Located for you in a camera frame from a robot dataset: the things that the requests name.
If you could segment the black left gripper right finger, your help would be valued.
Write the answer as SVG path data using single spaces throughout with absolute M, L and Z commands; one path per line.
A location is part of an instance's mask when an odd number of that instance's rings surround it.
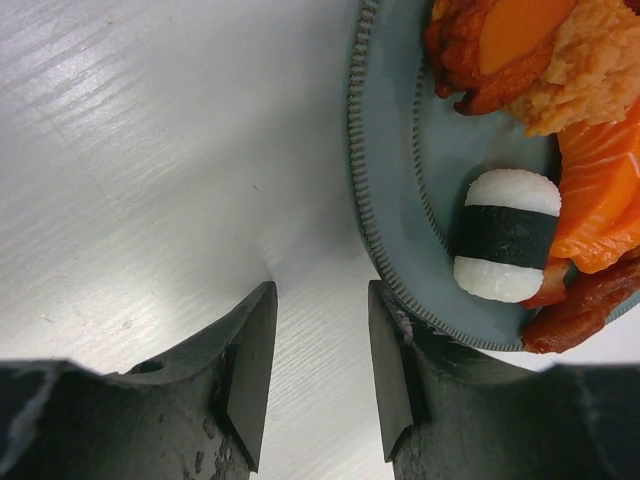
M 639 369 L 502 362 L 368 287 L 385 460 L 398 479 L 635 479 Z

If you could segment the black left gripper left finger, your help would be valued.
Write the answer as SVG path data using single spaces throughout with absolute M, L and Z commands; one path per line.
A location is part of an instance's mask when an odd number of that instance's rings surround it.
M 67 360 L 1 365 L 5 479 L 246 479 L 260 462 L 274 282 L 124 374 Z

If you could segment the red bacon strip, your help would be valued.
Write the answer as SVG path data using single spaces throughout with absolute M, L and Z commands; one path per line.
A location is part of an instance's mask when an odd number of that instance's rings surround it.
M 639 259 L 619 262 L 568 287 L 567 298 L 542 308 L 522 330 L 525 351 L 563 353 L 602 330 L 606 319 L 639 290 Z

